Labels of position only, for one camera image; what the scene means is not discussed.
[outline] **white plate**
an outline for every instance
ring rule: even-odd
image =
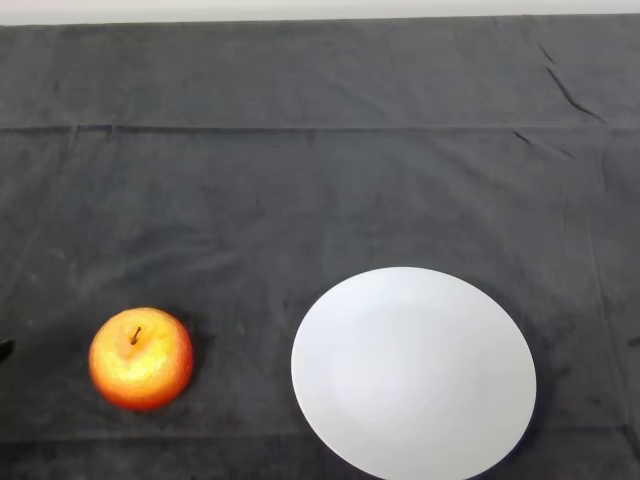
[[[509,315],[444,273],[385,268],[329,290],[291,355],[318,436],[387,480],[462,480],[503,459],[536,396],[531,353]]]

